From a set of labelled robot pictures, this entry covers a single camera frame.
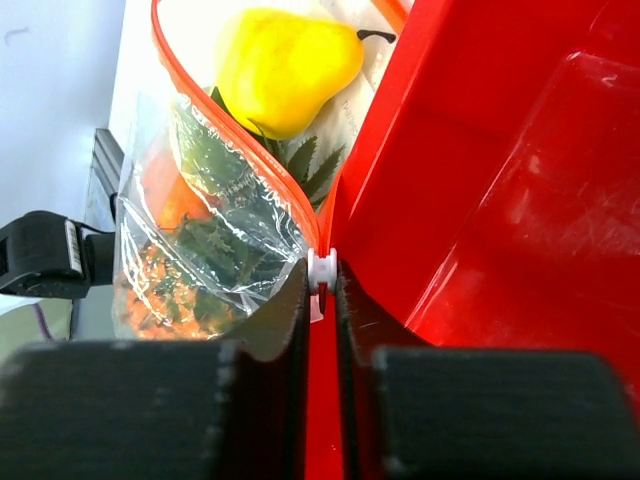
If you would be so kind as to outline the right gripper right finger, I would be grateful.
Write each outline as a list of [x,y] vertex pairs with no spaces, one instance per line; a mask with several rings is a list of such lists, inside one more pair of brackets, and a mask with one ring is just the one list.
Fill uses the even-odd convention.
[[437,347],[345,261],[335,316],[346,478],[638,477],[638,425],[597,356]]

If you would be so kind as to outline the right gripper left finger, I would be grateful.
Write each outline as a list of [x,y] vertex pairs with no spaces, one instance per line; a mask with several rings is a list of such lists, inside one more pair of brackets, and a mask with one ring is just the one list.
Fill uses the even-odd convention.
[[310,292],[205,341],[31,343],[1,366],[5,479],[300,479]]

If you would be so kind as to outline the toy pineapple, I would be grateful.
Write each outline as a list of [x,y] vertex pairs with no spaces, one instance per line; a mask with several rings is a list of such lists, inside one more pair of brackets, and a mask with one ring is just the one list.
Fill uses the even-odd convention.
[[[350,147],[319,129],[291,140],[241,141],[218,91],[207,115],[170,90],[141,100],[117,197],[114,322],[143,340],[225,335],[281,289],[295,264],[318,250],[318,211]],[[142,178],[171,152],[207,220],[156,225]]]

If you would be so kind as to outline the clear zip top bag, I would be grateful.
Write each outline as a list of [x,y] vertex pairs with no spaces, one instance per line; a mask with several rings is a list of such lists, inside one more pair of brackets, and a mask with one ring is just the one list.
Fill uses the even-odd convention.
[[117,336],[210,340],[326,247],[397,1],[153,1],[117,197]]

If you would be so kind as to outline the toy orange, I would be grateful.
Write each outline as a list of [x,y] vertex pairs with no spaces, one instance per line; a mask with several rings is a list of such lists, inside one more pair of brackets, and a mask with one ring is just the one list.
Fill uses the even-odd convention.
[[172,230],[185,219],[207,220],[212,214],[191,190],[168,150],[157,152],[142,178],[146,206],[156,225]]

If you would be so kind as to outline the yellow toy lemon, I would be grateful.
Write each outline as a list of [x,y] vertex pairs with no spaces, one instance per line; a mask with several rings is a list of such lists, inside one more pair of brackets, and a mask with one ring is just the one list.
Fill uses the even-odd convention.
[[364,41],[386,31],[271,7],[245,9],[216,39],[216,86],[230,115],[273,140],[302,134],[361,71]]

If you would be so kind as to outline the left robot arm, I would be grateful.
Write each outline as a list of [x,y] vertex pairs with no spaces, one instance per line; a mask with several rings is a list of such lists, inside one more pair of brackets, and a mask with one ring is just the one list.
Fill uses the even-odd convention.
[[32,211],[1,228],[1,293],[76,300],[113,280],[115,234],[84,234],[63,215]]

